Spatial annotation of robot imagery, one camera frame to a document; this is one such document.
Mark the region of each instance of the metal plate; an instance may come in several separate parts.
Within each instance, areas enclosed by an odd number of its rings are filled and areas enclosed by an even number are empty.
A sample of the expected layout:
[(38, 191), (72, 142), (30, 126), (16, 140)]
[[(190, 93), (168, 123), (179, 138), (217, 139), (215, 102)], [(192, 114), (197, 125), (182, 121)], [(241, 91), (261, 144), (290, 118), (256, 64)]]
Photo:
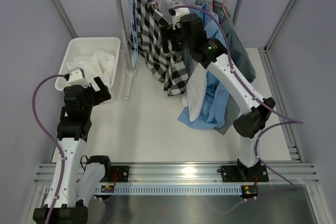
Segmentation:
[(263, 165), (260, 165), (255, 173), (251, 175), (250, 177), (247, 177), (246, 179), (243, 179), (238, 172), (238, 166), (237, 165), (224, 165), (221, 166), (220, 169), (218, 169), (218, 172), (221, 172), (222, 179), (224, 183), (254, 183), (256, 181), (256, 176), (258, 176), (257, 181), (258, 182), (269, 182), (268, 174), (267, 174), (267, 168)]
[(127, 183), (129, 172), (130, 172), (130, 167), (127, 165), (112, 165), (112, 174), (117, 175), (116, 182), (118, 183)]

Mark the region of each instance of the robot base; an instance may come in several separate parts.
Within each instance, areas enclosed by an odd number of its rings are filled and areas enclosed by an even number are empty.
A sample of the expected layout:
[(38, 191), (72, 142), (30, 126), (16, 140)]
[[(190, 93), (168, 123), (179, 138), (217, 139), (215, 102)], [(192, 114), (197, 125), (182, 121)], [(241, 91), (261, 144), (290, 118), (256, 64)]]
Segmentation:
[(254, 183), (256, 177), (258, 182), (269, 182), (267, 169), (260, 164), (260, 161), (247, 168), (238, 160), (237, 165), (223, 165), (217, 171), (221, 173), (224, 183)]

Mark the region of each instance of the black mounting bracket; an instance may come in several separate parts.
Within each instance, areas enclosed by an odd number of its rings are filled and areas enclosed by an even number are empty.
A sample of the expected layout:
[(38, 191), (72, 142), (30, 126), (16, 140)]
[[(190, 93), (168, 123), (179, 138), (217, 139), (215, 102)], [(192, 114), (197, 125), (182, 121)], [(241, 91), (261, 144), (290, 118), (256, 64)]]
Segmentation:
[(223, 165), (217, 170), (222, 175), (224, 183), (269, 182), (267, 169), (263, 165), (257, 165), (246, 176), (242, 176), (238, 165)]
[(112, 174), (117, 175), (117, 181), (118, 183), (127, 183), (128, 182), (128, 176), (130, 172), (130, 167), (127, 165), (112, 165), (111, 168)]

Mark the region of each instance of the garment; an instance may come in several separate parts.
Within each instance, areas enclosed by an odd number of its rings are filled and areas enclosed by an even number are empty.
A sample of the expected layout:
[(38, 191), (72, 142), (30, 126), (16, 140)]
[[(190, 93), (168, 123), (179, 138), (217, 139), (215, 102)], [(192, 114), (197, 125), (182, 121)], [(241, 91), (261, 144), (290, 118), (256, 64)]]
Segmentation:
[[(203, 10), (210, 12), (210, 5), (208, 3), (204, 3), (200, 5)], [(189, 9), (190, 13), (197, 14), (203, 20), (204, 30), (206, 31), (206, 35), (208, 39), (218, 39), (224, 47), (226, 47), (224, 37), (222, 32), (220, 31), (219, 27), (217, 26), (216, 22), (214, 22), (208, 15), (204, 14), (200, 10)], [(218, 20), (218, 15), (214, 13), (214, 17)]]
[[(203, 10), (210, 11), (209, 4), (203, 4), (201, 7)], [(190, 13), (197, 14), (204, 24), (204, 30), (206, 31), (208, 38), (216, 38), (225, 46), (224, 37), (216, 23), (199, 10), (190, 9)], [(201, 71), (200, 69), (194, 70), (190, 77), (190, 81), (187, 84), (187, 105), (184, 108), (181, 115), (178, 117), (180, 122), (188, 125), (189, 127), (197, 129), (212, 129), (214, 127), (222, 127), (225, 125), (225, 110), (229, 92), (223, 86), (222, 83), (210, 72)], [(207, 85), (203, 87), (202, 75), (206, 74)], [(202, 97), (203, 88), (205, 88), (205, 96)]]
[[(163, 15), (154, 8), (154, 1), (133, 0), (134, 24), (138, 26), (138, 51), (145, 58), (154, 78), (164, 83), (168, 95), (184, 93), (188, 74), (181, 55), (163, 53), (160, 26), (168, 25)], [(134, 49), (131, 36), (130, 46)]]
[[(196, 0), (196, 5), (204, 5), (206, 4), (205, 0)], [(214, 4), (216, 5), (222, 5), (219, 1), (214, 1)], [(219, 6), (213, 6), (213, 12), (218, 17), (218, 21), (221, 24), (224, 32), (226, 33), (227, 40), (230, 45), (230, 51), (231, 51), (231, 57), (232, 61), (235, 63), (239, 71), (243, 74), (243, 76), (249, 81), (253, 82), (256, 78), (256, 72), (251, 64), (251, 61), (248, 58), (248, 53), (241, 44), (232, 21), (232, 16), (230, 16), (230, 13), (227, 9), (225, 9), (226, 13), (229, 15), (229, 18), (227, 18), (223, 12), (223, 8)]]
[(207, 88), (199, 117), (190, 122), (189, 109), (185, 107), (178, 120), (196, 129), (212, 129), (225, 125), (224, 113), (229, 92), (210, 72), (207, 73)]
[[(173, 23), (173, 16), (169, 13), (169, 9), (177, 5), (183, 5), (183, 3), (180, 1), (159, 0), (158, 6), (159, 6), (160, 13), (162, 13), (164, 20), (167, 21), (168, 24)], [(190, 53), (187, 50), (182, 50), (182, 51), (174, 52), (174, 53), (178, 57), (182, 57), (185, 67), (187, 69), (188, 76), (190, 78), (190, 76), (192, 75), (196, 67), (196, 64), (193, 58), (191, 57)]]
[[(197, 0), (195, 4), (203, 5), (205, 3), (206, 3), (205, 0)], [(222, 5), (221, 2), (219, 1), (214, 1), (214, 4)], [(254, 79), (256, 78), (256, 72), (251, 64), (251, 61), (248, 58), (247, 51), (241, 44), (234, 30), (232, 16), (230, 15), (227, 9), (225, 9), (225, 11), (228, 14), (229, 18), (225, 16), (224, 11), (221, 7), (215, 5), (213, 6), (213, 12), (218, 15), (218, 21), (222, 25), (222, 28), (226, 33), (233, 62), (235, 63), (239, 71), (243, 74), (243, 76), (249, 82), (253, 82)], [(224, 135), (233, 124), (233, 121), (237, 119), (239, 112), (240, 109), (236, 101), (230, 95), (225, 111), (225, 125), (222, 127), (217, 127), (215, 128), (215, 130), (218, 131), (220, 134)]]

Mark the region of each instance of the metal surface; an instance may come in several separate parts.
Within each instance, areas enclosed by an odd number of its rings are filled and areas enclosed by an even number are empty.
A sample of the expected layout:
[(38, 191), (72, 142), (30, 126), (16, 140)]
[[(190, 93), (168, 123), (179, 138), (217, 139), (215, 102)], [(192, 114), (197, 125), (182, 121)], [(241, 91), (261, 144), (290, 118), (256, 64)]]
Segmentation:
[(73, 38), (77, 38), (78, 36), (77, 36), (77, 34), (76, 34), (72, 24), (71, 24), (66, 12), (65, 12), (60, 0), (51, 0), (51, 1), (55, 5), (60, 17), (62, 18), (64, 24), (66, 25), (67, 29), (69, 30), (69, 33), (71, 34), (71, 36)]
[(287, 5), (287, 7), (286, 7), (284, 13), (282, 14), (282, 16), (281, 16), (281, 18), (280, 18), (280, 20), (279, 20), (279, 22), (278, 22), (278, 24), (277, 24), (277, 26), (276, 26), (276, 28), (274, 29), (274, 31), (273, 31), (273, 33), (272, 33), (270, 39), (268, 40), (268, 42), (267, 42), (267, 44), (266, 44), (266, 52), (268, 52), (269, 49), (271, 48), (271, 46), (272, 46), (274, 40), (275, 40), (276, 37), (278, 36), (279, 31), (281, 30), (283, 24), (285, 23), (285, 21), (286, 21), (288, 15), (289, 15), (290, 12), (292, 11), (292, 9), (293, 9), (293, 7), (294, 7), (296, 1), (297, 1), (297, 0), (290, 0), (290, 1), (289, 1), (289, 3), (288, 3), (288, 5)]
[[(270, 58), (268, 57), (268, 54), (265, 52), (265, 50), (262, 48), (259, 48), (259, 54), (260, 54), (262, 65), (266, 73), (266, 78), (269, 83), (269, 87), (271, 89), (272, 96), (276, 100), (276, 103), (277, 103), (276, 108), (280, 113), (287, 115), (286, 107), (281, 97), (281, 92), (279, 90), (279, 86), (278, 86), (278, 83), (275, 77), (275, 73), (272, 68), (272, 63), (270, 61)], [(280, 122), (284, 122), (283, 118), (279, 118), (279, 120)], [(298, 145), (298, 142), (295, 139), (292, 125), (291, 124), (284, 125), (282, 129), (285, 135), (288, 148), (290, 150), (290, 155), (291, 155), (292, 160), (302, 162), (303, 161), (302, 151), (301, 151), (300, 146)]]
[(242, 6), (243, 0), (237, 0), (236, 7), (235, 7), (235, 12), (233, 14), (233, 25), (235, 26), (237, 23), (240, 7)]
[(320, 185), (307, 185), (307, 193), (314, 209), (318, 224), (333, 223)]
[[(260, 186), (263, 195), (287, 186)], [(229, 214), (221, 212), (241, 202), (238, 196), (114, 196), (108, 202), (105, 224), (223, 224), (223, 223), (317, 223), (305, 187), (241, 204)], [(96, 224), (104, 211), (93, 200), (88, 224)]]
[[(277, 172), (295, 184), (317, 184), (318, 178), (312, 164), (268, 163)], [(120, 164), (129, 165), (129, 185), (222, 185), (222, 177), (217, 170), (230, 164)], [(55, 164), (41, 164), (35, 184), (49, 185)], [(83, 170), (78, 168), (78, 178)], [(276, 174), (268, 171), (270, 184), (286, 184)]]

